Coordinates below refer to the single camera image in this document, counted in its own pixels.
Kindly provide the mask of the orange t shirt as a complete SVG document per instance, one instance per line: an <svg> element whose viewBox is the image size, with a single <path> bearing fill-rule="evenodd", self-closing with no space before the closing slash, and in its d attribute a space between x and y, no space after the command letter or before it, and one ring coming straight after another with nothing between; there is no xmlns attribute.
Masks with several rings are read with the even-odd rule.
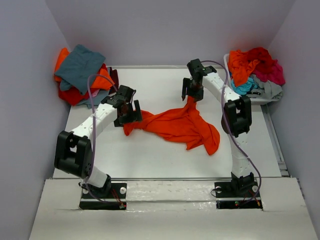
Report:
<svg viewBox="0 0 320 240"><path fill-rule="evenodd" d="M58 58L57 58L57 61L56 61L56 65L55 65L55 68L54 68L54 71L56 72L62 62L65 60L65 58L69 55L69 52L68 52L68 49L66 47L62 48L59 55L58 55ZM110 77L110 74L107 70L107 66L105 63L102 64L101 68L99 69L99 71L97 72L97 74L99 75L103 75L105 77L107 77L108 79L112 79ZM91 87L93 89L103 89L103 90L109 90L112 85L109 83L109 81L107 81L105 78L101 77L101 76L97 76L93 82L93 84L91 85Z"/></svg>
<svg viewBox="0 0 320 240"><path fill-rule="evenodd" d="M212 156L219 149L219 131L201 117L197 103L190 96L182 108L173 108L158 114L143 110L141 114L142 121L124 125L123 132L126 136L133 130L143 130L168 142L185 144L188 151L203 145L207 154Z"/></svg>

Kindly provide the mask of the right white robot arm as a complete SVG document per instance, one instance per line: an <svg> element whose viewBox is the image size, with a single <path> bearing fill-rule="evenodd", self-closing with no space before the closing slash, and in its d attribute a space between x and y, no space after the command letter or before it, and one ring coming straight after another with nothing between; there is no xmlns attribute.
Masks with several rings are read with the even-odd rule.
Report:
<svg viewBox="0 0 320 240"><path fill-rule="evenodd" d="M190 77L183 79L181 97L192 97L198 102L204 98L204 90L208 90L221 104L221 126L230 142L231 180L215 182L214 197L252 197L259 191L259 185L253 173L256 167L244 151L252 125L250 98L232 90L227 79L222 80L213 66L203 66L198 58L191 60L186 66Z"/></svg>

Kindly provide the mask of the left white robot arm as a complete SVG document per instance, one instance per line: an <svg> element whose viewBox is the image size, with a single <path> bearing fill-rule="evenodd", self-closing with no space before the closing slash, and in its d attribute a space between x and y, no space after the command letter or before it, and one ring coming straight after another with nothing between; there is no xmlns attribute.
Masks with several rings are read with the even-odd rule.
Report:
<svg viewBox="0 0 320 240"><path fill-rule="evenodd" d="M123 127L142 121L139 101L133 99L135 93L120 85L115 95L105 97L83 123L57 137L54 167L83 180L84 188L96 198L108 196L112 188L111 177L94 164L96 138L110 124Z"/></svg>

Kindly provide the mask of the grey-blue bottom t shirt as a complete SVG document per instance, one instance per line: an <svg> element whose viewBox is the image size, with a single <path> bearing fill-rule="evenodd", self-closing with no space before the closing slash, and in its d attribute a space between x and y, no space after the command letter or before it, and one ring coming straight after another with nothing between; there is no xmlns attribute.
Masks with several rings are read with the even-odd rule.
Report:
<svg viewBox="0 0 320 240"><path fill-rule="evenodd" d="M97 107L101 101L107 97L109 95L109 91L108 90L99 90L99 93L98 95L93 98L92 102L93 102L93 106L94 107ZM91 100L88 98L88 99L83 99L81 100L79 103L76 104L77 106L86 106L88 109L91 109L92 108L92 105L91 105Z"/></svg>

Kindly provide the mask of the pink folded t shirt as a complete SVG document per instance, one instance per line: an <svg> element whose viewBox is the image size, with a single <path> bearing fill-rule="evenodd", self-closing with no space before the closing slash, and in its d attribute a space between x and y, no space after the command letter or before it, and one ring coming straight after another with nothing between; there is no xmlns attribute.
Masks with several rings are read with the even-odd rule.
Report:
<svg viewBox="0 0 320 240"><path fill-rule="evenodd" d="M90 96L92 98L95 98L99 94L99 91L100 91L100 89L96 89L95 91L92 91Z"/></svg>

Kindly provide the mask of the dark maroon t shirt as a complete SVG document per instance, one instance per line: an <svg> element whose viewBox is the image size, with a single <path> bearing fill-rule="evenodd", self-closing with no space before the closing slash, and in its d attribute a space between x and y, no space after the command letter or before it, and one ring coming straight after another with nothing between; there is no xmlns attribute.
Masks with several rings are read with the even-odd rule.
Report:
<svg viewBox="0 0 320 240"><path fill-rule="evenodd" d="M115 87L119 88L119 77L118 77L118 71L116 69L113 69L112 67L107 67L108 73L114 82Z"/></svg>

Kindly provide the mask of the orange folded t shirt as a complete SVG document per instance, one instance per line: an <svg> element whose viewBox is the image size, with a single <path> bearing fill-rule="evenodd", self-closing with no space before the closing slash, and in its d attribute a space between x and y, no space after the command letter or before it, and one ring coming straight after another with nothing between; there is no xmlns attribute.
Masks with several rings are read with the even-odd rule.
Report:
<svg viewBox="0 0 320 240"><path fill-rule="evenodd" d="M54 68L54 71L56 72L62 62L65 60L65 58L69 55L69 52L68 52L68 49L66 47L62 48L59 55L58 55L58 58L57 58L57 61L56 61L56 65L55 65L55 68ZM105 77L107 77L108 79L112 79L110 77L110 74L107 70L107 66L105 63L102 64L101 68L99 69L99 71L97 72L97 74L99 75L103 75ZM93 89L103 89L103 90L109 90L112 85L109 83L109 81L107 81L105 78L101 77L101 76L97 76L93 82L93 84L91 85L91 87Z"/></svg>

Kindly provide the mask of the cyan crumpled t shirt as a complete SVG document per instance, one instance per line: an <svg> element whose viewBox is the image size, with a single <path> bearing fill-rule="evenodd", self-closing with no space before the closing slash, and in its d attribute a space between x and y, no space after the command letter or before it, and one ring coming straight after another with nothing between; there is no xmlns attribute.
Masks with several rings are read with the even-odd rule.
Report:
<svg viewBox="0 0 320 240"><path fill-rule="evenodd" d="M234 80L232 79L231 86L232 86L232 89L241 96L245 96L252 90L258 89L258 85L254 82L254 80L251 77L247 79L246 83L239 86L236 86L234 83Z"/></svg>

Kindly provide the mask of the red folded t shirt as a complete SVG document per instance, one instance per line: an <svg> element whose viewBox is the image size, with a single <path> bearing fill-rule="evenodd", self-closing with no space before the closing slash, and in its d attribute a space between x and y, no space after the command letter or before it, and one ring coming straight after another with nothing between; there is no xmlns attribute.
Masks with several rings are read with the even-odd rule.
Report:
<svg viewBox="0 0 320 240"><path fill-rule="evenodd" d="M75 87L70 88L69 90L62 91L58 89L58 96L60 99L64 100L71 106L76 106L79 104L82 100L88 100L89 99L89 93L86 92L84 95L82 95L79 90Z"/></svg>

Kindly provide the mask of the white laundry basket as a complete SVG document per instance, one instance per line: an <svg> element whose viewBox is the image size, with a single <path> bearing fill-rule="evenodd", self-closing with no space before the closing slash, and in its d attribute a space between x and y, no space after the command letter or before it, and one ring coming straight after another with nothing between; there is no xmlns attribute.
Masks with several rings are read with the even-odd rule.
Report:
<svg viewBox="0 0 320 240"><path fill-rule="evenodd" d="M226 75L227 75L227 79L228 79L228 85L231 86L231 76L230 76L230 72L229 72L228 61L229 61L229 54L227 53L223 56L223 62L224 62L225 69L227 70ZM266 105L271 102L279 101L279 99L277 99L277 98L267 99L267 98L263 98L261 96L250 97L250 100L251 100L252 105Z"/></svg>

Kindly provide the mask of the teal folded t shirt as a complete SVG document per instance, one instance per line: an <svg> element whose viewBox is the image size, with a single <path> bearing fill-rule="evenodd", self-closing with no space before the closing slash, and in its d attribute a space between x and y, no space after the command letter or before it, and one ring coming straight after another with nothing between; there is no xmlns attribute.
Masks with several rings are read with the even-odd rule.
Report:
<svg viewBox="0 0 320 240"><path fill-rule="evenodd" d="M81 95L88 91L87 83L90 75L97 74L106 57L94 52L82 44L77 44L55 71L55 76L61 78L61 91L76 88Z"/></svg>

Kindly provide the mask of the grey crumpled t shirt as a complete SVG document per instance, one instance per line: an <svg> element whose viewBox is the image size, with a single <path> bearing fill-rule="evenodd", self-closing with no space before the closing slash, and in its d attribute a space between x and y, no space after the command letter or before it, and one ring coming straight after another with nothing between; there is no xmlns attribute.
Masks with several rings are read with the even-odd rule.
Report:
<svg viewBox="0 0 320 240"><path fill-rule="evenodd" d="M259 90L262 90L261 97L268 100L279 100L283 96L283 89L280 85L267 80L266 82L261 81L255 74L251 74L250 77L254 83L258 86Z"/></svg>

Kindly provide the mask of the red crumpled t shirt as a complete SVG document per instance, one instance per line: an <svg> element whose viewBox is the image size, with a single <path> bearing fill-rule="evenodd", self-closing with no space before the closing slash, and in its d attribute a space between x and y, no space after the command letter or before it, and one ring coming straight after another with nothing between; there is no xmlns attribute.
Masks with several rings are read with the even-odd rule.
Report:
<svg viewBox="0 0 320 240"><path fill-rule="evenodd" d="M252 48L247 52L247 59L249 61L258 61L255 69L263 74L270 74L273 71L273 66L276 60L272 58L269 51L263 47Z"/></svg>

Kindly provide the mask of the magenta crumpled t shirt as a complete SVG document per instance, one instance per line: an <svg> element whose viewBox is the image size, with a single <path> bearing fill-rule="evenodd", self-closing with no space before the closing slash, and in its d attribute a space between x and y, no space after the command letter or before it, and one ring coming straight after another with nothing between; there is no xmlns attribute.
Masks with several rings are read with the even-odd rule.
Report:
<svg viewBox="0 0 320 240"><path fill-rule="evenodd" d="M266 83L267 81L273 82L277 85L283 86L286 83L283 74L283 68L277 62L271 68L271 73L262 73L258 70L254 70L253 74L261 81Z"/></svg>

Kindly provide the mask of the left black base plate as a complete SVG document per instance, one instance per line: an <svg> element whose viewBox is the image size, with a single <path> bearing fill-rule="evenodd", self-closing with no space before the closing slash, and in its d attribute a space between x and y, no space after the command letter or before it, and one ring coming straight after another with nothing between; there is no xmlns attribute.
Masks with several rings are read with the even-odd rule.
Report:
<svg viewBox="0 0 320 240"><path fill-rule="evenodd" d="M78 185L82 188L78 206L81 210L125 211L127 209L127 182L125 181L112 181L107 193L101 193L88 185L94 197L82 182Z"/></svg>

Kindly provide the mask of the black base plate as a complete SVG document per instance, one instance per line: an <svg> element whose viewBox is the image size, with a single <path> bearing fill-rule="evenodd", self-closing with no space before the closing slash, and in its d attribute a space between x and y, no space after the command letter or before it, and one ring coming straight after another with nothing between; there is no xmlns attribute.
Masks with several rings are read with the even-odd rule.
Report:
<svg viewBox="0 0 320 240"><path fill-rule="evenodd" d="M256 193L258 184L247 186L240 192L231 189L231 183L220 181L214 183L210 194L215 198L218 210L263 209L260 193Z"/></svg>
<svg viewBox="0 0 320 240"><path fill-rule="evenodd" d="M78 206L81 210L125 211L127 209L127 182L125 181L112 181L107 193L101 193L88 185L94 197L82 182L78 185L82 188Z"/></svg>

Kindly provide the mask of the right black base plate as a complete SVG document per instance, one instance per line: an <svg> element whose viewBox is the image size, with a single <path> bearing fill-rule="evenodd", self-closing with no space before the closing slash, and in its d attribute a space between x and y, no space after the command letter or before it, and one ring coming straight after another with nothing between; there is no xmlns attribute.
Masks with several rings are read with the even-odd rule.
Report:
<svg viewBox="0 0 320 240"><path fill-rule="evenodd" d="M214 183L210 194L215 198L218 210L263 209L260 193L256 193L258 184L247 186L240 192L231 189L231 183L220 181Z"/></svg>

